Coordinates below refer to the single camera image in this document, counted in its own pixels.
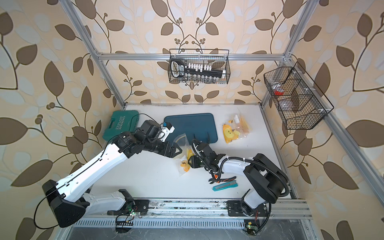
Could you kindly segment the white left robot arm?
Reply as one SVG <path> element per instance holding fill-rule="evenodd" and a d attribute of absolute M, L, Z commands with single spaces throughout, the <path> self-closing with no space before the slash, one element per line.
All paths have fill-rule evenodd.
<path fill-rule="evenodd" d="M 43 190 L 58 225 L 66 228 L 83 216 L 102 212 L 117 216 L 130 214 L 135 203 L 127 190 L 94 195 L 90 193 L 91 187 L 114 167 L 143 151 L 167 158 L 181 154 L 178 144 L 167 141 L 174 130 L 171 123 L 160 125 L 146 120 L 133 133 L 123 132 L 112 137 L 100 154 L 67 177 L 44 183 Z"/>

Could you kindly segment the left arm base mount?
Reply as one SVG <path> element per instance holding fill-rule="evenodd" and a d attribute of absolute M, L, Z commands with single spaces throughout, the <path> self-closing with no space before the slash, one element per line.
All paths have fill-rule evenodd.
<path fill-rule="evenodd" d="M 115 216 L 115 231 L 118 234 L 129 232 L 134 226 L 134 218 L 142 218 L 149 210 L 149 200 L 134 200 L 125 189 L 120 189 L 125 198 L 125 203 L 117 211 L 107 211 L 107 215 Z"/>

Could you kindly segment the teal utility knife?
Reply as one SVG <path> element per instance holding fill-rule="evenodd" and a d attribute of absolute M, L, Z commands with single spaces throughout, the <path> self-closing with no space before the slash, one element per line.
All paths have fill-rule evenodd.
<path fill-rule="evenodd" d="M 238 187 L 237 182 L 236 181 L 230 181 L 230 182 L 225 182 L 223 184 L 214 186 L 213 191 L 217 192 L 217 191 L 222 191 L 222 190 L 226 190 L 226 189 L 230 189 L 230 188 L 236 188 L 236 187 Z"/>

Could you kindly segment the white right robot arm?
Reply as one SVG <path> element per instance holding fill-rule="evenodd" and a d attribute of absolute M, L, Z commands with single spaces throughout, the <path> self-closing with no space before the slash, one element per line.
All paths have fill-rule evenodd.
<path fill-rule="evenodd" d="M 290 194 L 289 179 L 270 159 L 257 154 L 252 159 L 216 154 L 209 144 L 194 140 L 194 155 L 190 158 L 192 168 L 205 168 L 211 182 L 224 182 L 223 174 L 244 176 L 252 185 L 240 200 L 244 211 L 255 210 L 261 204 L 274 204 L 280 197 Z"/>

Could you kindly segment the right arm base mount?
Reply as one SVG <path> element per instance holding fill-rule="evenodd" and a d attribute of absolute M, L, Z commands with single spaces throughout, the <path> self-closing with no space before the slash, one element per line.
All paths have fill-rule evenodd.
<path fill-rule="evenodd" d="M 262 203 L 255 209 L 249 207 L 243 200 L 231 200 L 226 202 L 226 208 L 230 217 L 251 217 L 245 220 L 244 231 L 249 236 L 256 236 L 267 224 L 271 212 L 271 203 Z"/>

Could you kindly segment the orange black pliers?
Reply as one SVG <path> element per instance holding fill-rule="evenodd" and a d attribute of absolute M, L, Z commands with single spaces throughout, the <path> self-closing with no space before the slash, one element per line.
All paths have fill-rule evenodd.
<path fill-rule="evenodd" d="M 214 183 L 225 183 L 225 182 L 231 182 L 231 181 L 234 181 L 237 177 L 231 177 L 231 178 L 224 178 L 224 179 L 219 179 L 219 180 L 215 180 L 213 178 L 210 178 L 209 179 L 209 183 L 210 184 L 214 184 Z"/>

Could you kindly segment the clear resealable duck bag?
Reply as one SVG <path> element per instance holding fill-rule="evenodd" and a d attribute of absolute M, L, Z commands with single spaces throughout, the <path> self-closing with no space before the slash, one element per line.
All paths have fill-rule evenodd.
<path fill-rule="evenodd" d="M 238 139 L 244 139 L 251 132 L 245 116 L 241 112 L 237 112 L 231 116 L 229 124 L 232 128 L 233 133 L 238 136 Z"/>

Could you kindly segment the dark blue tray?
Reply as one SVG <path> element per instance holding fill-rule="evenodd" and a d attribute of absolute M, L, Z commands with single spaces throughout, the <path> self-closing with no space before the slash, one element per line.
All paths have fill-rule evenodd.
<path fill-rule="evenodd" d="M 191 143 L 194 134 L 204 136 L 206 133 L 210 135 L 210 144 L 218 141 L 215 119 L 211 113 L 167 116 L 164 122 L 169 122 L 175 127 L 174 132 L 167 137 L 170 142 L 173 142 L 177 136 L 186 134 Z"/>

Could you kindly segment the black socket set holder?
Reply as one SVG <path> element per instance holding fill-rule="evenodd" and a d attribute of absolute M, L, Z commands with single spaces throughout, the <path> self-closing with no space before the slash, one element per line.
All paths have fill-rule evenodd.
<path fill-rule="evenodd" d="M 174 78 L 184 78 L 189 76 L 203 76 L 212 78 L 225 78 L 225 69 L 214 69 L 213 65 L 193 64 L 182 60 L 170 60 L 171 76 Z"/>

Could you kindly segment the stack of duck bags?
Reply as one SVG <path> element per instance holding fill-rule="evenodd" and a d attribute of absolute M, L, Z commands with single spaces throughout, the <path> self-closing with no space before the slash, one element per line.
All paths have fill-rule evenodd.
<path fill-rule="evenodd" d="M 194 155 L 194 152 L 186 134 L 177 136 L 174 143 L 181 148 L 181 153 L 175 157 L 179 176 L 181 177 L 192 168 L 189 159 Z"/>

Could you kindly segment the green plastic tool case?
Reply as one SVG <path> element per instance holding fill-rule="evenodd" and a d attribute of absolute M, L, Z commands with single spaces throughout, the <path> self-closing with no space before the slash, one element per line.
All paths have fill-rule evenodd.
<path fill-rule="evenodd" d="M 103 139 L 108 141 L 120 133 L 133 132 L 138 120 L 139 112 L 136 110 L 113 112 L 111 120 L 104 131 Z"/>

